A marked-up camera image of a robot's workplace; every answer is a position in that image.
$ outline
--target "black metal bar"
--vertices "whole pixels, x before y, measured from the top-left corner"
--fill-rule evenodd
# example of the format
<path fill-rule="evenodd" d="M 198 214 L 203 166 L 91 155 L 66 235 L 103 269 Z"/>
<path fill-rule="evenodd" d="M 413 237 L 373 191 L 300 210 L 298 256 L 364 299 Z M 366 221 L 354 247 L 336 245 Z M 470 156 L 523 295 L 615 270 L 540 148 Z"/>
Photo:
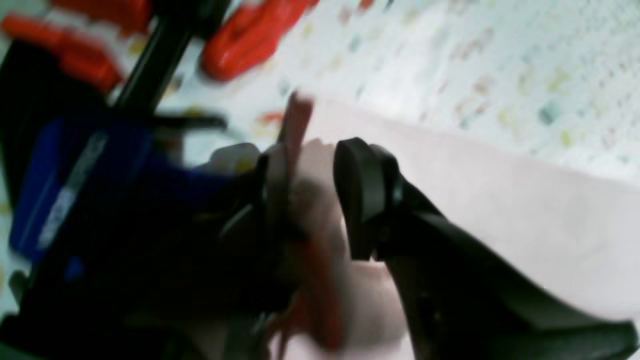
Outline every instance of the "black metal bar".
<path fill-rule="evenodd" d="M 153 114 L 193 33 L 190 24 L 170 17 L 161 19 L 115 108 L 135 115 Z"/>

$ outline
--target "red plastic part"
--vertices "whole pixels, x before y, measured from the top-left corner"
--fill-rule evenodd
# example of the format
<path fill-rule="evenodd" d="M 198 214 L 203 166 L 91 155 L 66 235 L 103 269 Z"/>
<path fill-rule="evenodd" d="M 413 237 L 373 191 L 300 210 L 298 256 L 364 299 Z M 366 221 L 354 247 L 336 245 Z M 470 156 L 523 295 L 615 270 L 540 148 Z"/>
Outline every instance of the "red plastic part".
<path fill-rule="evenodd" d="M 151 20 L 150 0 L 51 0 L 51 4 L 114 22 L 125 31 L 146 33 Z"/>
<path fill-rule="evenodd" d="M 280 39 L 317 0 L 265 0 L 260 6 L 241 5 L 209 41 L 202 69 L 228 81 L 268 60 Z"/>
<path fill-rule="evenodd" d="M 13 14 L 0 27 L 9 37 L 47 49 L 64 73 L 105 93 L 124 80 L 99 39 Z"/>

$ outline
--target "red clamp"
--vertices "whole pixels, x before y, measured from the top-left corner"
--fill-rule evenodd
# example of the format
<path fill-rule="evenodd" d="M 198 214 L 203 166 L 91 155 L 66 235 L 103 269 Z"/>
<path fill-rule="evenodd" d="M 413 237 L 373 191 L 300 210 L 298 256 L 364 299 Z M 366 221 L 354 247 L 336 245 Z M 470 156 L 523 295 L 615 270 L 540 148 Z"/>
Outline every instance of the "red clamp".
<path fill-rule="evenodd" d="M 51 4 L 113 22 L 125 31 L 146 33 L 151 20 L 150 0 L 51 0 Z"/>
<path fill-rule="evenodd" d="M 209 41 L 202 68 L 217 80 L 231 80 L 265 62 L 280 39 L 317 0 L 265 0 L 258 6 L 241 5 Z"/>
<path fill-rule="evenodd" d="M 5 17 L 0 27 L 9 37 L 47 49 L 64 73 L 105 93 L 124 80 L 99 39 L 19 15 Z"/>

